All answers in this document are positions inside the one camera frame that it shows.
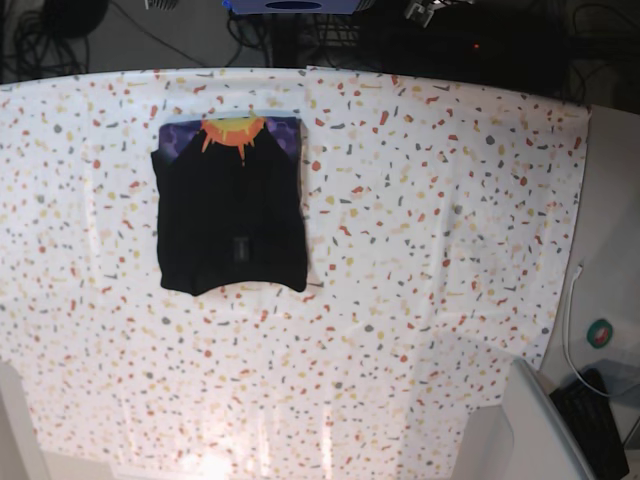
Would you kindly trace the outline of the black t-shirt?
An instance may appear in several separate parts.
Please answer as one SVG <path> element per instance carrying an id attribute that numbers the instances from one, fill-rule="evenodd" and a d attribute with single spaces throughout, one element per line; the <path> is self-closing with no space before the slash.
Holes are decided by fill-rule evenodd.
<path id="1" fill-rule="evenodd" d="M 241 282 L 304 291 L 301 154 L 296 117 L 162 125 L 151 154 L 162 287 L 192 296 Z"/>

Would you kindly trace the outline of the terrazzo patterned tablecloth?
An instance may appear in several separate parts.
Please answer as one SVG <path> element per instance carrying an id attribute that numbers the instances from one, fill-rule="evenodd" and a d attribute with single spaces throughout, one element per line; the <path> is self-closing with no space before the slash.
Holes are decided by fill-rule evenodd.
<path id="1" fill-rule="evenodd" d="M 303 123 L 305 291 L 160 284 L 161 126 Z M 1 359 L 52 454 L 211 479 L 436 479 L 553 330 L 587 107 L 330 69 L 1 89 Z"/>

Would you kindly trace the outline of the green tape roll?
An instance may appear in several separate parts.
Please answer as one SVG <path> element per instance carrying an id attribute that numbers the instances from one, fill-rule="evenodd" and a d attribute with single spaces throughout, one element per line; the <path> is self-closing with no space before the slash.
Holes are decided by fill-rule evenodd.
<path id="1" fill-rule="evenodd" d="M 586 340 L 594 349 L 602 349 L 609 344 L 613 338 L 614 329 L 612 324 L 604 319 L 594 321 L 588 328 Z"/>

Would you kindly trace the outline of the grey laptop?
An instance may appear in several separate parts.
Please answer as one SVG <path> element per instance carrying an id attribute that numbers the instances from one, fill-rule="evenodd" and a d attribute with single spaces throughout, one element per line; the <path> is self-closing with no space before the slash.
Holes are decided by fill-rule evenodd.
<path id="1" fill-rule="evenodd" d="M 502 409 L 513 433 L 507 479 L 593 479 L 586 457 L 530 365 L 515 360 Z"/>

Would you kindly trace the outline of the black keyboard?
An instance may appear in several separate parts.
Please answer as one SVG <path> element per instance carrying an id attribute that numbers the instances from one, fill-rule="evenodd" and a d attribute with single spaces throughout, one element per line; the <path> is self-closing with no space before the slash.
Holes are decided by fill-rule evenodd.
<path id="1" fill-rule="evenodd" d="M 629 472 L 610 401 L 580 380 L 557 388 L 550 399 L 597 479 L 623 479 Z"/>

